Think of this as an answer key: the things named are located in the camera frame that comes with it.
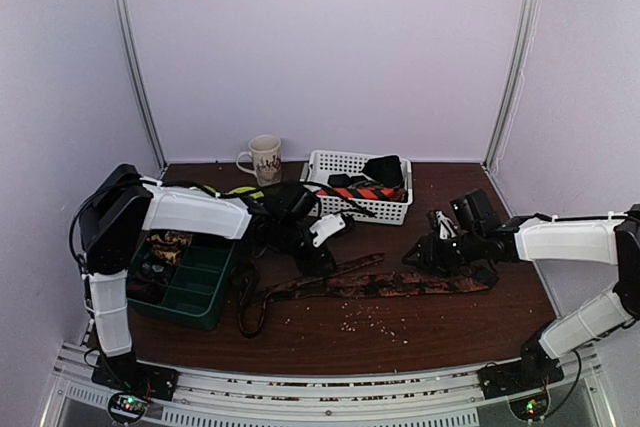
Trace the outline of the dark red patterned tie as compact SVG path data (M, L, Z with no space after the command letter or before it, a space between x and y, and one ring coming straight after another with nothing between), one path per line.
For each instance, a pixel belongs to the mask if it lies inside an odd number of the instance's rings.
M483 265L465 266L453 276L440 277L425 271L368 273L381 263L383 253L373 253L339 264L326 276L300 275L261 286L257 266L246 262L234 270L232 284L238 290L236 325L240 334L252 339L262 330L268 305L272 302L308 298L347 300L418 297L439 294L470 294L493 289L498 272Z

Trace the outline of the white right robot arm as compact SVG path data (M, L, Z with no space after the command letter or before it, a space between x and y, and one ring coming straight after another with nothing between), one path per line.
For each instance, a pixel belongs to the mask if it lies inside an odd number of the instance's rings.
M565 260L617 268L618 278L578 309L536 332L521 348L512 377L530 389L545 378L557 359L575 348L639 319L639 209L605 216L534 214L506 221L490 207L452 205L455 217L431 214L431 233L403 256L406 265L441 275L459 273L478 261Z

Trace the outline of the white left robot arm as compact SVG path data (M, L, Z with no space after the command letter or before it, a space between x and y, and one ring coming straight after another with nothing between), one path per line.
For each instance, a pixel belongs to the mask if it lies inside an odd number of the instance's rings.
M193 181L165 182L135 166L117 166L78 207L69 250L79 269L106 376L123 391L137 389L144 371L135 354L126 284L145 233L212 236L294 260L299 272L326 276L336 268L327 247L344 232L346 215L311 212L319 198L305 182L220 191Z

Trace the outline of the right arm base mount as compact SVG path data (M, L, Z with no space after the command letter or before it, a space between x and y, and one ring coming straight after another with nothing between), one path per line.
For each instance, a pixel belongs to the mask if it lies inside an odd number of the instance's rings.
M520 359L502 364L491 362L477 372L484 399L506 400L511 414L528 424L547 417L551 412L549 388L564 380L558 361L543 364L541 371L530 367L528 361Z

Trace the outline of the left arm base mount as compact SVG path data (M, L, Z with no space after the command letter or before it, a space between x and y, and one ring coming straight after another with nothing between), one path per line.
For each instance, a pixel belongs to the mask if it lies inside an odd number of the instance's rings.
M106 365L96 365L93 383L114 390L107 400L107 413L113 421L129 425L140 421L155 401L171 401L179 373L175 369L140 364L141 377L134 381L118 380Z

